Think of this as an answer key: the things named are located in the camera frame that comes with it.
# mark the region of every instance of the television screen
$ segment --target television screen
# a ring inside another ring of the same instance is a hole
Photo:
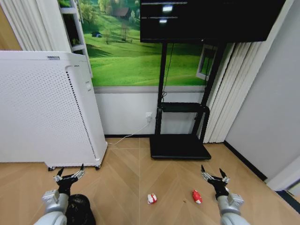
[[[264,41],[285,0],[141,0],[141,42]]]

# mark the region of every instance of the tv stand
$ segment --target tv stand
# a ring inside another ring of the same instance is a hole
[[[167,56],[167,42],[163,42],[160,61],[155,134],[152,137],[150,137],[150,151],[152,158],[211,159],[209,152],[203,146],[204,135],[210,115],[210,110],[206,106],[206,103],[212,85],[216,78],[218,67],[220,65],[225,47],[225,43],[219,43],[218,45],[215,60],[211,68],[211,72],[207,81],[207,85],[201,103],[162,102],[165,78],[165,63]],[[160,133],[160,130],[163,112],[197,113],[192,133],[180,135],[162,135]],[[200,138],[198,138],[197,131],[203,114],[203,125],[201,129]]]

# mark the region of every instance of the baseboard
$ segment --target baseboard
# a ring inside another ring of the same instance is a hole
[[[280,195],[290,206],[292,206],[300,214],[300,203],[297,202],[292,196],[290,196],[286,191],[277,191],[277,194]]]
[[[106,138],[112,138],[112,137],[125,137],[128,135],[104,135]],[[132,135],[130,137],[150,137],[151,135]]]
[[[256,176],[259,177],[262,181],[267,179],[267,176],[259,171],[252,163],[250,163],[245,157],[243,157],[230,143],[224,141],[224,145],[237,157],[242,161]]]

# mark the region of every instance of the gray wall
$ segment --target gray wall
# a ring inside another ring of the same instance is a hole
[[[300,1],[292,5],[226,141],[268,178],[300,155]]]

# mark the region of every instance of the herringbone floor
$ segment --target herringbone floor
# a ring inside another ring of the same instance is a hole
[[[150,157],[148,138],[125,139],[109,146],[99,171],[86,168],[72,193],[88,196],[98,225],[218,225],[214,189],[200,175],[203,164],[217,176],[221,167],[231,178],[228,187],[244,198],[242,215],[251,224],[300,224],[299,214],[224,145],[206,147],[210,161],[156,161]],[[52,176],[57,171],[48,172],[42,163],[0,164],[0,224],[29,225],[42,216],[41,196],[56,188]],[[201,205],[193,202],[193,189],[202,195]],[[147,204],[150,193],[157,195],[154,205]]]

